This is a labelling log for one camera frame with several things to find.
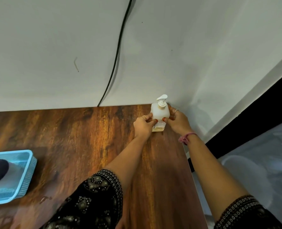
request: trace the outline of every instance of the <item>wooden table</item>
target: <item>wooden table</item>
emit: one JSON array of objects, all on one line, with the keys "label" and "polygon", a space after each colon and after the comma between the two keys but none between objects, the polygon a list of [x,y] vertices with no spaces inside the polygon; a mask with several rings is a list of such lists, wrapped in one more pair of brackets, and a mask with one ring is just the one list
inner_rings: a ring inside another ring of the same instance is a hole
[{"label": "wooden table", "polygon": [[[149,112],[150,105],[0,112],[0,151],[30,149],[38,159],[27,194],[0,205],[0,228],[40,227],[125,148],[135,118]],[[207,227],[177,139],[167,126],[146,143],[124,197],[126,228]]]}]

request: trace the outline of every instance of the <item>blue plastic basket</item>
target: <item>blue plastic basket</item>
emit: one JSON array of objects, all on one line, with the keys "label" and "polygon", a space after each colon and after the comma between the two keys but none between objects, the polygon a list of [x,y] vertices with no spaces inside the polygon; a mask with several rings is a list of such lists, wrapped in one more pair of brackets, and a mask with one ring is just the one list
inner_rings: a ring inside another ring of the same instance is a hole
[{"label": "blue plastic basket", "polygon": [[0,189],[0,204],[12,201],[15,198],[21,198],[27,192],[37,159],[33,156],[31,150],[17,150],[0,152],[0,159],[14,163],[24,168],[21,179],[16,189]]}]

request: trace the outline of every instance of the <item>black patterned sleeve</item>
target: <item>black patterned sleeve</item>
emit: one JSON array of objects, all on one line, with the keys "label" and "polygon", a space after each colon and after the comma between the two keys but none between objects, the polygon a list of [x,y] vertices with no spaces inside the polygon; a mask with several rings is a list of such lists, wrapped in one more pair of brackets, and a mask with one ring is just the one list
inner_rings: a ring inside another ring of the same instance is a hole
[{"label": "black patterned sleeve", "polygon": [[253,196],[246,195],[235,200],[221,215],[215,229],[282,228],[280,221],[265,209]]},{"label": "black patterned sleeve", "polygon": [[115,228],[122,217],[122,204],[118,178],[102,169],[82,182],[41,228]]}]

